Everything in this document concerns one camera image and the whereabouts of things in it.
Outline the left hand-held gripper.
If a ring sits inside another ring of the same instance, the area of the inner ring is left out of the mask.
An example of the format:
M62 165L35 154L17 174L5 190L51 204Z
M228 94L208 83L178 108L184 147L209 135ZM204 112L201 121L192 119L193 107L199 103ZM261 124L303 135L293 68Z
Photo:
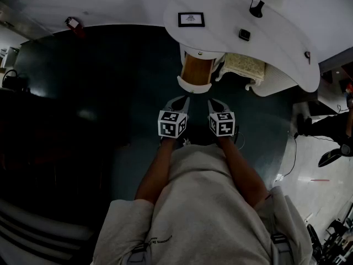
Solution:
M177 139L185 130L188 121L190 97L179 96L167 102L158 116L158 135Z

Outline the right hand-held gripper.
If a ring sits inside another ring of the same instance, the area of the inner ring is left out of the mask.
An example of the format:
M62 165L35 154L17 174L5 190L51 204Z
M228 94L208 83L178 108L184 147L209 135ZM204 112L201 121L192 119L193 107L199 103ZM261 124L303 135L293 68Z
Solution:
M235 131L235 115L229 106L211 98L207 101L209 128L217 137L233 136Z

